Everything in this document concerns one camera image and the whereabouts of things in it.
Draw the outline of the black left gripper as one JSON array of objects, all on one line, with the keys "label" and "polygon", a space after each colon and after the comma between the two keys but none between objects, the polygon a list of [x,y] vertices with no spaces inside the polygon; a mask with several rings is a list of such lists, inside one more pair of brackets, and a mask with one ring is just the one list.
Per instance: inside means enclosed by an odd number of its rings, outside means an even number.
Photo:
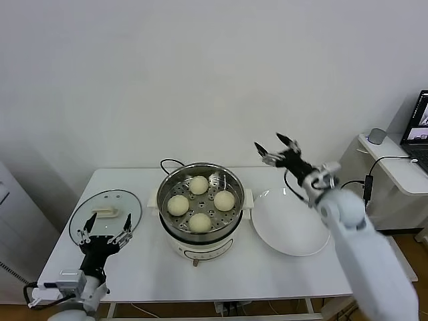
[{"label": "black left gripper", "polygon": [[90,236],[97,218],[97,213],[89,218],[83,229],[78,230],[79,248],[84,254],[80,269],[86,275],[103,275],[107,259],[120,251],[132,238],[132,214],[129,213],[122,231],[116,235]]}]

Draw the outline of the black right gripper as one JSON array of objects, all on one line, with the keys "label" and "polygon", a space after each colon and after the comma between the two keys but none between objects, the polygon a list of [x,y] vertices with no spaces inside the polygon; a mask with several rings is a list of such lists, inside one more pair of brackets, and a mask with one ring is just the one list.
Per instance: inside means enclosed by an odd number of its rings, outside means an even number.
[{"label": "black right gripper", "polygon": [[277,154],[269,153],[262,145],[254,142],[257,153],[260,155],[262,162],[265,164],[276,164],[278,162],[278,166],[288,169],[297,178],[298,183],[303,183],[305,178],[312,174],[316,168],[302,160],[301,149],[296,140],[292,140],[278,132],[276,133],[276,136],[289,149],[280,152],[279,157]]}]

